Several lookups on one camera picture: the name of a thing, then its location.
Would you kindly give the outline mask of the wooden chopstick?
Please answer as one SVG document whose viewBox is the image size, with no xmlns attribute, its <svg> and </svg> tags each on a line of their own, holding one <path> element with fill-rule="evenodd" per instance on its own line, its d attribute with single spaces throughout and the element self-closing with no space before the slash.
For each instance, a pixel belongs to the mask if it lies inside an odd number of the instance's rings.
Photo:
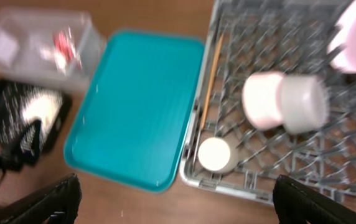
<svg viewBox="0 0 356 224">
<path fill-rule="evenodd" d="M 200 129 L 203 130 L 203 128 L 205 127 L 205 122 L 207 119 L 207 113 L 208 113 L 208 106 L 210 104 L 210 96 L 212 93 L 212 88 L 213 88 L 213 84 L 215 81 L 215 75 L 217 72 L 217 67 L 218 67 L 218 59 L 220 56 L 220 52 L 222 49 L 222 42 L 223 42 L 223 38 L 224 38 L 224 34 L 222 34 L 216 44 L 216 48 L 215 48 L 215 52 L 213 55 L 213 60 L 212 60 L 212 68 L 210 71 L 210 77 L 209 77 L 209 81 L 208 81 L 208 86 L 207 86 L 207 92 L 206 92 L 206 97 L 205 97 L 205 103 L 204 103 L 204 110 L 203 110 L 203 114 L 202 114 L 202 119 L 200 122 Z"/>
</svg>

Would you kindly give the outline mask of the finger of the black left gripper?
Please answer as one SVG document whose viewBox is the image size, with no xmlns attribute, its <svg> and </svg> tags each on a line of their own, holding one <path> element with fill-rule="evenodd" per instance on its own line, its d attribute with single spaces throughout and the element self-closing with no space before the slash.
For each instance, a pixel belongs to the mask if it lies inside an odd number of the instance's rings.
<svg viewBox="0 0 356 224">
<path fill-rule="evenodd" d="M 34 165 L 40 157 L 40 131 L 42 122 L 33 120 L 26 125 L 11 143 L 11 161 L 16 164 Z"/>
</svg>

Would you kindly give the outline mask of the red snack wrapper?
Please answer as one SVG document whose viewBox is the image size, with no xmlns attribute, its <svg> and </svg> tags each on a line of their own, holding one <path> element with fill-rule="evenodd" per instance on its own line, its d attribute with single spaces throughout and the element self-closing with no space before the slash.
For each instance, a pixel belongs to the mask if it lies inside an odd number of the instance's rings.
<svg viewBox="0 0 356 224">
<path fill-rule="evenodd" d="M 80 54 L 77 51 L 71 29 L 60 30 L 54 34 L 53 38 L 57 68 L 66 72 L 70 64 L 75 63 L 77 68 L 82 69 Z"/>
</svg>

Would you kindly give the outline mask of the white ceramic cup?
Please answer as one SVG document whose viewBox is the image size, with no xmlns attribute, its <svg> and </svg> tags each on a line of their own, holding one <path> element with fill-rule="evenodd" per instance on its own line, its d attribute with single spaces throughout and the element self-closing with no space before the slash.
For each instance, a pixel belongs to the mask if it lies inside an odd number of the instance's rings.
<svg viewBox="0 0 356 224">
<path fill-rule="evenodd" d="M 238 151 L 222 138 L 203 141 L 197 156 L 204 169 L 219 174 L 232 171 L 239 163 Z"/>
</svg>

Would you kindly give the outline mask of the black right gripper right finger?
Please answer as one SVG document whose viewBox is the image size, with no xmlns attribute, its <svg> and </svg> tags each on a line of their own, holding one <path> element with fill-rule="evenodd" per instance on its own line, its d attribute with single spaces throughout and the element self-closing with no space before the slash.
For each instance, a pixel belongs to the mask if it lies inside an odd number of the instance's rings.
<svg viewBox="0 0 356 224">
<path fill-rule="evenodd" d="M 279 224 L 356 224 L 356 212 L 286 175 L 276 179 L 273 204 Z"/>
</svg>

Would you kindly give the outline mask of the white rice grains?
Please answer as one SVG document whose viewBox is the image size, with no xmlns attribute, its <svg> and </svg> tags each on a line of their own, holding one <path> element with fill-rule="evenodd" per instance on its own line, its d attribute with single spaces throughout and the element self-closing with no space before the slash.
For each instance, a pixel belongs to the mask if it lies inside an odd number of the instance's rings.
<svg viewBox="0 0 356 224">
<path fill-rule="evenodd" d="M 5 108 L 0 126 L 0 143 L 11 143 L 23 128 L 33 120 L 42 122 L 40 150 L 43 151 L 63 105 L 63 94 L 39 86 L 9 83 L 1 92 L 1 105 Z"/>
</svg>

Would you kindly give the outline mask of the pink shallow bowl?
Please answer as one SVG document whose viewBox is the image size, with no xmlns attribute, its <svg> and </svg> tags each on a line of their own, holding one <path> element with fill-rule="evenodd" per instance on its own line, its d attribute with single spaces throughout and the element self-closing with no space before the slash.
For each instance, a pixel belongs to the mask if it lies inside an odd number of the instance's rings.
<svg viewBox="0 0 356 224">
<path fill-rule="evenodd" d="M 250 75 L 243 86 L 242 105 L 247 120 L 259 130 L 283 124 L 279 95 L 284 73 L 258 72 Z"/>
</svg>

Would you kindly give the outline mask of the clear plastic wrap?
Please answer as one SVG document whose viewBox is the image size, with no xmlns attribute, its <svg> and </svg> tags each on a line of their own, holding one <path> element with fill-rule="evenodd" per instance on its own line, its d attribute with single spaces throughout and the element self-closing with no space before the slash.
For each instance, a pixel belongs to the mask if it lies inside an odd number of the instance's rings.
<svg viewBox="0 0 356 224">
<path fill-rule="evenodd" d="M 68 62 L 63 53 L 50 47 L 40 48 L 39 53 L 44 60 L 53 62 L 59 72 L 66 74 Z"/>
</svg>

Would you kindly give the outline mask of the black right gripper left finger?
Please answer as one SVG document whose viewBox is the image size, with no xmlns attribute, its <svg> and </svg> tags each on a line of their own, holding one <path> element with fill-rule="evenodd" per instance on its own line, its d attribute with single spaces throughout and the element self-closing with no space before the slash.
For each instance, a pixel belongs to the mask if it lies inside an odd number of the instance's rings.
<svg viewBox="0 0 356 224">
<path fill-rule="evenodd" d="M 74 223 L 82 199 L 78 176 L 55 183 L 0 209 L 0 224 Z"/>
</svg>

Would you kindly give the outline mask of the grey bowl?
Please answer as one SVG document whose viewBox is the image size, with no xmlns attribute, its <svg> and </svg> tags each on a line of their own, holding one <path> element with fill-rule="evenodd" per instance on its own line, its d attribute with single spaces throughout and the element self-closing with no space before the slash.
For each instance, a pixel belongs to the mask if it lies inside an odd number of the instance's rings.
<svg viewBox="0 0 356 224">
<path fill-rule="evenodd" d="M 283 127 L 289 134 L 317 130 L 327 122 L 329 95 L 317 75 L 286 76 L 280 93 Z"/>
</svg>

